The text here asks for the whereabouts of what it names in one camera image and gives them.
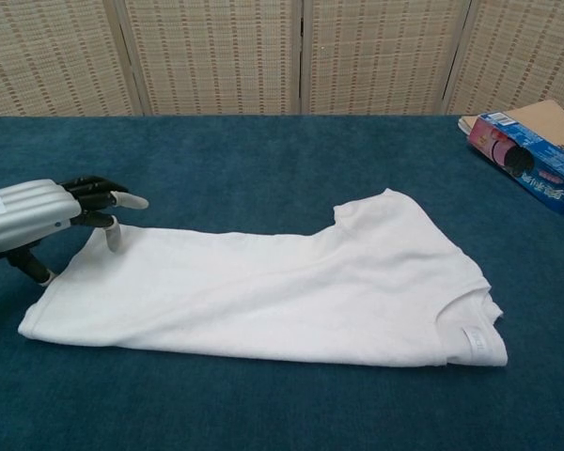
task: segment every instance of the robotic hand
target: robotic hand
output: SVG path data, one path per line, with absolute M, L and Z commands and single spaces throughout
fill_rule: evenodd
M 48 235 L 70 226 L 99 227 L 106 233 L 109 249 L 121 242 L 115 216 L 99 212 L 110 206 L 143 210 L 149 202 L 128 193 L 113 181 L 90 176 L 55 183 L 33 180 L 0 190 L 0 258 L 19 268 L 42 286 L 55 274 L 42 265 L 30 249 Z

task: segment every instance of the spiral notebook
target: spiral notebook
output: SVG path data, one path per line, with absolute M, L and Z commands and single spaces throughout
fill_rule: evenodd
M 556 101 L 540 101 L 523 108 L 506 111 L 504 114 L 564 150 L 564 110 Z M 460 130 L 470 134 L 477 117 L 460 117 L 458 121 Z

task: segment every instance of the white t-shirt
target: white t-shirt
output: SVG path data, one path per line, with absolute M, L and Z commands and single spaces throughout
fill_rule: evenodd
M 28 338 L 361 365 L 505 365 L 477 264 L 410 197 L 335 207 L 312 236 L 95 230 L 19 327 Z

